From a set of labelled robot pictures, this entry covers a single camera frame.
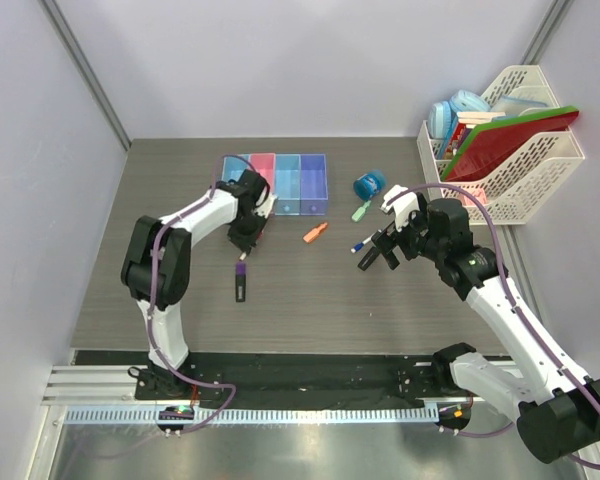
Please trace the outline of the blue whiteboard marker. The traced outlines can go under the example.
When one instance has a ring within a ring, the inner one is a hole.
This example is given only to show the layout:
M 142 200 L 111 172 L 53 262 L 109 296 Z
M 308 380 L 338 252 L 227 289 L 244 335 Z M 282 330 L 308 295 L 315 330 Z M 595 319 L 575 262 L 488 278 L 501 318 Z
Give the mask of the blue whiteboard marker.
M 350 252 L 352 254 L 355 254 L 355 253 L 359 252 L 362 248 L 364 248 L 371 241 L 371 239 L 372 239 L 372 237 L 369 236 L 366 239 L 362 240 L 361 242 L 358 242 L 356 245 L 354 245 L 350 249 Z

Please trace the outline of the light blue drawer box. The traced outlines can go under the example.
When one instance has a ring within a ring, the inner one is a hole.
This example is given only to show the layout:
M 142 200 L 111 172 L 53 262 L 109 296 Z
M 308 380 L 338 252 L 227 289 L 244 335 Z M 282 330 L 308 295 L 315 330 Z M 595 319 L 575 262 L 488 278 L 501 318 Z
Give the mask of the light blue drawer box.
M 276 215 L 300 214 L 300 179 L 300 156 L 298 154 L 276 154 L 274 170 L 274 191 L 277 196 Z
M 250 163 L 249 154 L 238 154 L 236 156 L 225 156 L 221 179 L 225 182 L 238 181 Z

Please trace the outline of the pink plastic drawer box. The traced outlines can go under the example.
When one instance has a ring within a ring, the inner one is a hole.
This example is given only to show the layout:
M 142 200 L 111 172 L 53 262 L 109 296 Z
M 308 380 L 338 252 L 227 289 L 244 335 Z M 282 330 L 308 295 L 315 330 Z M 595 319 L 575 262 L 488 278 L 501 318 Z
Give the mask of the pink plastic drawer box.
M 265 178 L 269 185 L 269 192 L 274 191 L 275 180 L 275 154 L 274 153 L 252 153 L 249 157 L 250 163 L 255 170 Z

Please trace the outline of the purple plastic drawer box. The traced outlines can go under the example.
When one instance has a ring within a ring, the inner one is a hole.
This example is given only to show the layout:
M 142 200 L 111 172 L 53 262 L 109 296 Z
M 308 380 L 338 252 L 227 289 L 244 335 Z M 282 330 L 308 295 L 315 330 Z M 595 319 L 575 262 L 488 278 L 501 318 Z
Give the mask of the purple plastic drawer box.
M 324 154 L 300 156 L 300 214 L 325 215 L 328 208 L 327 164 Z

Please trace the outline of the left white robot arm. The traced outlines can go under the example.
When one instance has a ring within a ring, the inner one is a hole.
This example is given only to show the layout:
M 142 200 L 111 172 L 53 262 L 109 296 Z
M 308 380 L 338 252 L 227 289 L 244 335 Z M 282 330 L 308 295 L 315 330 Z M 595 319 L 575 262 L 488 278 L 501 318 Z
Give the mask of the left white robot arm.
M 240 251 L 236 299 L 245 300 L 244 260 L 256 247 L 275 201 L 266 178 L 248 166 L 238 179 L 215 181 L 201 198 L 174 213 L 136 221 L 121 282 L 142 312 L 149 339 L 148 365 L 129 370 L 138 399 L 180 399 L 194 387 L 181 316 L 193 247 L 228 227 L 228 239 Z

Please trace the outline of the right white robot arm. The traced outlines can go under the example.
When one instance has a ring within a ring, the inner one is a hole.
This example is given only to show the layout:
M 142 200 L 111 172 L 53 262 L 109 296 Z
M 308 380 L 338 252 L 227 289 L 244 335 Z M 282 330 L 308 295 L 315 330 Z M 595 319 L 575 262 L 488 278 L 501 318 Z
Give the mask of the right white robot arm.
M 382 211 L 393 221 L 372 238 L 390 268 L 406 259 L 433 262 L 441 280 L 487 323 L 521 375 L 492 365 L 459 343 L 434 355 L 437 391 L 467 390 L 493 405 L 516 427 L 524 445 L 551 463 L 600 441 L 600 378 L 592 378 L 557 344 L 521 298 L 497 247 L 474 243 L 469 215 L 455 198 L 427 201 L 404 190 L 387 195 Z

